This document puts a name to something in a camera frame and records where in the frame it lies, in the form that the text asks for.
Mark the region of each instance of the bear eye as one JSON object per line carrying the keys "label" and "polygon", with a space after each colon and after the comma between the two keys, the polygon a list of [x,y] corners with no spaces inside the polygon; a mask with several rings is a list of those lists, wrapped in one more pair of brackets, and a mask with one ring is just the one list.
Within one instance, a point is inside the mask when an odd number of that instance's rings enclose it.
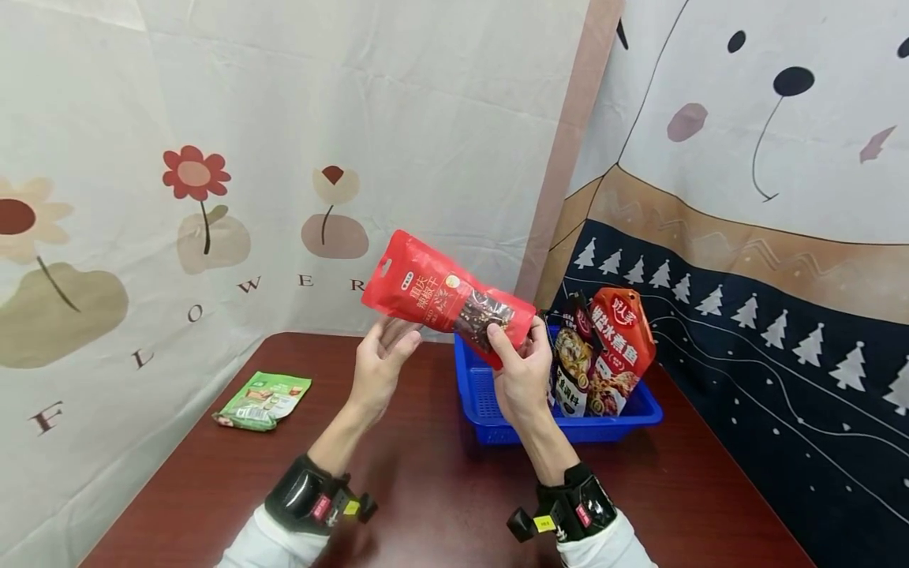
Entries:
{"label": "bear eye", "polygon": [[729,43],[726,44],[726,50],[728,50],[729,53],[734,54],[738,50],[742,49],[742,45],[744,45],[744,31],[739,30],[729,38]]}

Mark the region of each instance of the white backdrop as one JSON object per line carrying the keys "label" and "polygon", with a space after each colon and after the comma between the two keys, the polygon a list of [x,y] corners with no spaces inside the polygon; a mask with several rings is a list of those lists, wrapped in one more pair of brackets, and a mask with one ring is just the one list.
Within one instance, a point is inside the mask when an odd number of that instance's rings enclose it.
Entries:
{"label": "white backdrop", "polygon": [[823,568],[906,565],[907,8],[629,2],[537,296],[637,289]]}
{"label": "white backdrop", "polygon": [[616,4],[0,3],[0,563],[77,563],[269,334],[361,333],[394,229],[514,289]]}

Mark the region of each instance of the white sleeve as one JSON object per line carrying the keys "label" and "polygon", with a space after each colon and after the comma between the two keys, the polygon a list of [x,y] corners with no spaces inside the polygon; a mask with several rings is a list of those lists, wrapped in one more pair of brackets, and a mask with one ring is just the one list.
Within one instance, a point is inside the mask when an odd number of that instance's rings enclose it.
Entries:
{"label": "white sleeve", "polygon": [[327,536],[287,531],[259,505],[217,568],[306,568],[326,543]]}
{"label": "white sleeve", "polygon": [[656,568],[621,511],[605,530],[558,549],[566,568]]}

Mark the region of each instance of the black wrist strap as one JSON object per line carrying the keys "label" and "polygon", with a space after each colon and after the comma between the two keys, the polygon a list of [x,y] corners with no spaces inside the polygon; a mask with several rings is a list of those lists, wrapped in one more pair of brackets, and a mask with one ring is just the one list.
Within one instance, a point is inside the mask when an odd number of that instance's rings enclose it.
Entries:
{"label": "black wrist strap", "polygon": [[356,497],[349,482],[349,473],[333,477],[304,454],[265,497],[265,510],[292,533],[329,534],[344,515],[366,523],[378,505],[368,493]]}
{"label": "black wrist strap", "polygon": [[583,540],[609,526],[618,512],[594,473],[579,463],[564,473],[564,485],[536,487],[537,505],[531,517],[518,508],[508,519],[508,528],[518,542],[539,533],[555,532],[560,543]]}

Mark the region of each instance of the navy blue fabric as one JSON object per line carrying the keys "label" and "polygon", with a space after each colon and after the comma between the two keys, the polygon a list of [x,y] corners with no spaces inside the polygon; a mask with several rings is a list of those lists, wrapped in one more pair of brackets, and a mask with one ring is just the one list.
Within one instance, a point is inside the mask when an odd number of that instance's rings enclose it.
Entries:
{"label": "navy blue fabric", "polygon": [[[579,267],[574,261],[593,238],[593,265]],[[619,249],[618,274],[603,274],[603,261]],[[624,277],[641,257],[644,282],[629,284]],[[667,260],[670,286],[649,284]],[[685,274],[689,304],[673,293]],[[702,314],[697,307],[720,284],[721,314]],[[695,268],[671,250],[588,220],[553,308],[567,293],[583,290],[591,297],[604,285],[641,294],[658,342],[657,362],[819,566],[909,565],[909,416],[883,399],[907,363],[909,326],[836,312],[750,278]],[[755,329],[731,319],[752,297]],[[783,310],[781,349],[761,334]],[[793,349],[818,324],[824,324],[820,366],[800,364]],[[842,389],[830,375],[856,342],[864,342],[864,392]]]}

